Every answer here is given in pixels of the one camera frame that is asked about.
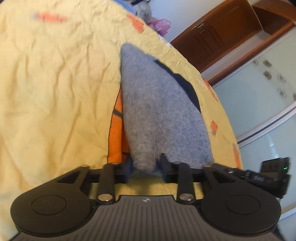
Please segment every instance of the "gray cloth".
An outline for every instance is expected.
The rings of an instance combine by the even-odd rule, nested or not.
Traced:
[[[213,163],[202,115],[152,56],[124,44],[121,75],[124,128],[136,168],[153,171],[161,153],[191,168]]]

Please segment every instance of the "ridged gray panel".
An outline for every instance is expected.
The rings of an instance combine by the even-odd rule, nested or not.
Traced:
[[[86,225],[70,234],[46,238],[20,233],[12,240],[280,241],[272,233],[257,237],[237,237],[222,233],[203,221],[195,207],[178,204],[173,196],[122,196],[113,205],[98,207]]]

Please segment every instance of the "silver screw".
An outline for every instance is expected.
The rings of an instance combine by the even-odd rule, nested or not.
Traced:
[[[180,199],[183,201],[191,201],[194,199],[194,196],[190,193],[183,193],[180,195]]]
[[[101,195],[98,196],[98,200],[102,201],[102,202],[108,202],[110,200],[112,200],[112,195],[107,194],[107,193],[103,193]]]

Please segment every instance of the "wrinkled sheet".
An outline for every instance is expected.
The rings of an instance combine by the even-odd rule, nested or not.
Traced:
[[[16,234],[21,193],[77,166],[107,162],[120,89],[120,48],[130,42],[189,81],[215,162],[241,167],[225,111],[200,73],[112,0],[4,0],[0,4],[0,241]],[[195,184],[202,198],[199,184]],[[160,177],[132,178],[117,194],[176,194]]]

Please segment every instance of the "brown door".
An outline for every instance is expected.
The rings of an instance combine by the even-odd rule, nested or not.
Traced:
[[[172,44],[203,72],[260,30],[247,0],[227,0],[192,24]]]

